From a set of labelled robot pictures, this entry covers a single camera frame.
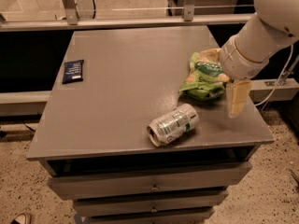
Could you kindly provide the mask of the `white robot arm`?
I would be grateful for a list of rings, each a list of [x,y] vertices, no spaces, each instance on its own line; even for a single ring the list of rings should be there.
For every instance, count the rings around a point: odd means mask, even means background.
[[[299,40],[299,0],[254,0],[255,13],[219,49],[204,54],[221,65],[230,118],[243,110],[256,77],[278,51]]]

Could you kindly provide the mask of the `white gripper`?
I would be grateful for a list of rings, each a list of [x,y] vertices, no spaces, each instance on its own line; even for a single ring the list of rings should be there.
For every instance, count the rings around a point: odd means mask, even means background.
[[[231,36],[221,49],[206,49],[200,52],[207,62],[219,63],[223,72],[234,79],[226,85],[227,110],[230,119],[243,110],[251,90],[251,79],[256,77],[269,63],[268,59],[254,62],[243,56],[235,44],[237,35]]]

